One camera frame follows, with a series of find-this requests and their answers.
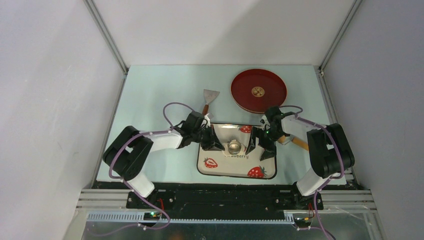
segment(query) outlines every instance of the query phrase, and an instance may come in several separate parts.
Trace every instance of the red tray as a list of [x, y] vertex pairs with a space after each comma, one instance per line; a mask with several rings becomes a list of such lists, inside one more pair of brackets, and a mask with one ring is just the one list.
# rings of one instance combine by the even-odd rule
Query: red tray
[[231, 83], [231, 95], [242, 109], [263, 114], [269, 107], [281, 106], [287, 97], [287, 87], [275, 73], [264, 69], [249, 69], [239, 73]]

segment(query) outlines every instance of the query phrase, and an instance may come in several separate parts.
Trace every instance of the aluminum frame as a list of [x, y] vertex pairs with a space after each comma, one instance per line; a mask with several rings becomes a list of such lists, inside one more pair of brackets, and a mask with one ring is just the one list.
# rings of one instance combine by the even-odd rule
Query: aluminum frame
[[[126, 75], [128, 73], [128, 66], [126, 65], [119, 49], [109, 32], [99, 10], [94, 3], [94, 0], [84, 0], [87, 9], [93, 17], [96, 25], [99, 28], [100, 33], [104, 37], [110, 51], [112, 52], [114, 58], [116, 59], [119, 67], [121, 68], [123, 74], [125, 75], [120, 87], [119, 95], [115, 103], [114, 114], [109, 121], [109, 130], [106, 133], [105, 139], [102, 145], [102, 152], [104, 151], [109, 137], [109, 133], [112, 127], [112, 123], [118, 108], [118, 104], [121, 98], [123, 91], [123, 86], [125, 84]], [[349, 10], [345, 20], [343, 21], [340, 29], [338, 30], [331, 46], [326, 52], [320, 66], [315, 67], [315, 72], [318, 80], [319, 87], [321, 89], [322, 97], [324, 99], [325, 108], [331, 123], [337, 123], [337, 115], [334, 108], [334, 105], [331, 101], [328, 87], [324, 78], [325, 67], [331, 58], [334, 50], [337, 48], [340, 40], [345, 34], [349, 24], [351, 23], [355, 13], [357, 12], [359, 6], [361, 5], [362, 0], [355, 0], [352, 4], [352, 7]], [[100, 153], [97, 167], [95, 169], [91, 185], [93, 185], [96, 180], [100, 163], [102, 161], [102, 152]], [[351, 169], [346, 170], [346, 180], [353, 181], [356, 180], [354, 172]], [[126, 209], [127, 197], [129, 190], [126, 189], [83, 189], [81, 191], [79, 200], [76, 205], [74, 219], [69, 225], [68, 231], [64, 239], [75, 239], [75, 236], [82, 236], [85, 223], [87, 221], [88, 214], [95, 212], [140, 212], [140, 211], [150, 211], [151, 209]], [[374, 203], [374, 199], [369, 190], [323, 190], [321, 191], [321, 196], [323, 200], [324, 210], [319, 211], [320, 214], [340, 214], [340, 213], [349, 213], [349, 214], [363, 214], [364, 220], [367, 224], [367, 230], [372, 240], [387, 239], [380, 222], [380, 218], [377, 213], [377, 208]], [[306, 214], [305, 210], [285, 210], [285, 214]]]

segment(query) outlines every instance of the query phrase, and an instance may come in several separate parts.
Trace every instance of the wooden spatula handle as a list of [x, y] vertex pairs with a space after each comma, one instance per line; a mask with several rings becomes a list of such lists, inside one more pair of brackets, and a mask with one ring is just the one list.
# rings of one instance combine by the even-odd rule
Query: wooden spatula handle
[[[286, 136], [282, 136], [278, 139], [278, 142], [280, 144], [284, 143], [284, 140], [286, 140]], [[309, 146], [307, 142], [304, 142], [302, 140], [300, 140], [300, 138], [294, 137], [293, 140], [291, 140], [292, 143], [296, 144], [297, 146], [305, 149], [306, 151], [309, 151]]]
[[209, 105], [208, 105], [208, 104], [206, 104], [206, 105], [203, 107], [203, 111], [201, 111], [201, 114], [206, 115], [206, 114], [208, 113], [208, 110], [209, 110]]

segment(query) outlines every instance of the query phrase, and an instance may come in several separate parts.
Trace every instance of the metal spatula blade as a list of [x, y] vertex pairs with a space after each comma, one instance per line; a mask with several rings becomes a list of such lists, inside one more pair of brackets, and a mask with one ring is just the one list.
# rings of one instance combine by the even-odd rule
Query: metal spatula blade
[[204, 95], [204, 100], [206, 101], [206, 104], [212, 103], [212, 101], [218, 97], [218, 94], [220, 94], [219, 91], [203, 89], [203, 95]]
[[203, 115], [208, 113], [209, 104], [218, 97], [218, 94], [220, 94], [219, 91], [203, 89], [204, 100], [206, 101], [206, 105], [204, 105], [203, 111], [201, 112]]

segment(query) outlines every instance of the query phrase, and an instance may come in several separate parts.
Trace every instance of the strawberry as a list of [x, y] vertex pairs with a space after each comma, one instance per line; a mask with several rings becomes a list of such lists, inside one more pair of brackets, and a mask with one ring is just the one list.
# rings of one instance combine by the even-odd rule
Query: strawberry
[[247, 176], [251, 178], [263, 179], [266, 176], [265, 167], [255, 166], [248, 173]]
[[242, 132], [242, 133], [250, 134], [252, 132], [252, 126], [244, 125], [244, 126], [239, 127], [238, 130], [240, 130], [240, 132]]
[[203, 162], [204, 162], [204, 165], [207, 168], [213, 169], [213, 168], [218, 167], [218, 163], [215, 160], [213, 160], [212, 158], [206, 157]]

